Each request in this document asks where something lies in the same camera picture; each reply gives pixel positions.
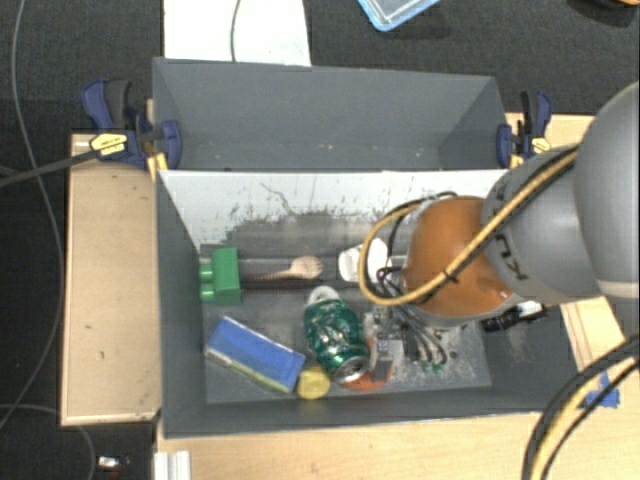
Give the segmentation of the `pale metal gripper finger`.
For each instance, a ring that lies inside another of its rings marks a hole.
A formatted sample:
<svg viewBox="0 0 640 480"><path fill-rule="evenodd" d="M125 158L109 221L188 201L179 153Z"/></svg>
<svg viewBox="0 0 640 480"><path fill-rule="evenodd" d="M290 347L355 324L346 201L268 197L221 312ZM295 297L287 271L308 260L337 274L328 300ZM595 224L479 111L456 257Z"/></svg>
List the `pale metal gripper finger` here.
<svg viewBox="0 0 640 480"><path fill-rule="evenodd" d="M394 354L391 342L388 339L380 339L375 343L375 361L372 366L372 379L377 383L387 383L394 369Z"/></svg>
<svg viewBox="0 0 640 480"><path fill-rule="evenodd" d="M369 311L363 315L363 329L367 339L384 339L387 335L386 325L386 311Z"/></svg>

